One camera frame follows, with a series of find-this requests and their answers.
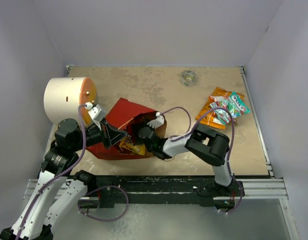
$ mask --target beige table surface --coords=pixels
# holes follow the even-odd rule
[[[192,70],[198,77],[195,86],[184,87],[180,75]],[[192,121],[216,86],[247,96],[238,67],[72,67],[69,77],[90,77],[98,103],[110,110],[120,98],[163,112],[175,106],[186,108]],[[245,103],[250,107],[248,98]],[[183,134],[188,117],[182,110],[166,114],[166,136]],[[231,126],[222,131],[231,136]],[[267,175],[263,149],[252,113],[238,118],[231,168],[236,175]],[[170,162],[155,157],[133,160],[102,160],[86,152],[72,173],[86,170],[95,175],[213,175],[211,166],[192,153],[183,153]]]

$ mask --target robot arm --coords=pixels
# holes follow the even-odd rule
[[[118,130],[108,124],[105,119],[106,112],[99,105],[87,104],[89,114],[94,124],[86,129],[86,145],[92,146],[103,143],[106,148],[116,144],[128,133]],[[147,150],[156,157],[165,160],[177,154],[192,152],[206,163],[213,166],[215,181],[220,187],[230,189],[233,179],[226,154],[229,150],[229,138],[205,125],[199,124],[190,133],[177,138],[159,138],[155,128],[164,123],[161,113],[156,113],[156,118],[147,123],[146,127],[138,131],[138,137],[145,144]],[[95,189],[94,176],[87,172],[79,172],[67,191],[55,202],[54,198],[66,182],[68,174],[53,181],[43,192],[38,190],[49,180],[70,168],[78,159],[75,153],[82,148],[82,132],[74,119],[65,119],[59,123],[55,132],[55,141],[51,150],[45,155],[41,167],[37,186],[22,215],[11,227],[4,229],[0,235],[2,240],[14,240],[17,233],[22,240],[52,240],[53,231],[60,219],[67,214],[71,207],[87,193]],[[21,231],[19,226],[26,217],[25,225]]]
[[[206,125],[198,124],[191,134],[186,133],[174,138],[159,138],[153,128],[144,127],[138,136],[147,150],[159,159],[170,159],[180,153],[192,152],[213,167],[217,184],[228,187],[233,182],[226,158],[229,138]],[[203,141],[207,138],[209,141],[205,145]]]

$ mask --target white cylinder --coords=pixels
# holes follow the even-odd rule
[[[96,87],[88,77],[52,78],[45,89],[44,108],[52,123],[72,118],[79,122],[78,106],[86,102],[96,102]],[[91,123],[88,111],[81,109],[85,125]]]

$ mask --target wooden tabletop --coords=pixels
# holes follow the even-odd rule
[[[184,70],[196,73],[198,81],[192,87],[180,83]],[[238,67],[72,67],[69,77],[90,77],[97,88],[98,103],[110,110],[122,97],[163,112],[182,106],[192,121],[216,86],[243,93],[250,108],[243,78]],[[166,114],[166,136],[180,135],[189,120],[182,110]],[[231,137],[231,126],[221,132]],[[236,175],[268,175],[265,156],[259,140],[253,113],[238,118],[234,147],[230,159]],[[102,160],[85,152],[83,160],[72,173],[86,170],[95,175],[213,175],[210,165],[192,153],[177,155],[164,162],[155,157],[133,160]]]

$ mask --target tape roll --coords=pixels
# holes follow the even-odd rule
[[[79,122],[77,108],[86,102],[96,102],[97,92],[89,77],[55,77],[45,89],[44,108],[49,120],[58,124],[63,119],[72,118]],[[85,108],[81,109],[86,126],[91,118]]]
[[[180,82],[182,83],[182,85],[186,87],[193,86],[197,82],[197,76],[193,71],[189,70],[183,71],[180,78]]]

